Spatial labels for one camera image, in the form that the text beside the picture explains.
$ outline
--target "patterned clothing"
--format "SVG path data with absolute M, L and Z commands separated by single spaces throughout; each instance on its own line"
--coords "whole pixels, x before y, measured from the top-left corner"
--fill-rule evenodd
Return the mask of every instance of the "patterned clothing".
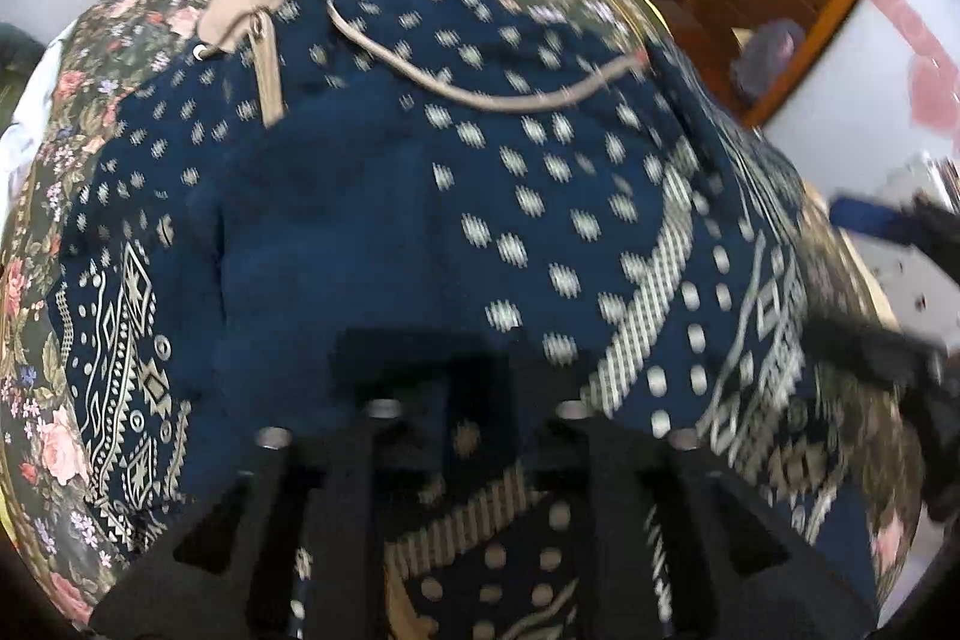
M 333 4 L 440 81 L 494 97 L 559 90 L 619 54 L 493 0 Z M 522 333 L 587 367 L 584 399 L 603 413 L 658 437 L 696 428 L 874 598 L 846 463 L 808 446 L 833 422 L 798 342 L 802 186 L 704 111 L 670 44 L 649 44 L 649 73 L 511 116 L 399 76 L 333 28 L 325 0 L 274 18 L 287 116 L 263 129 L 247 50 L 179 57 L 119 107 L 64 230 L 48 304 L 110 539 L 149 545 L 261 426 L 342 423 L 342 384 Z M 278 299 L 285 269 L 312 272 Z M 422 576 L 392 536 L 398 571 Z

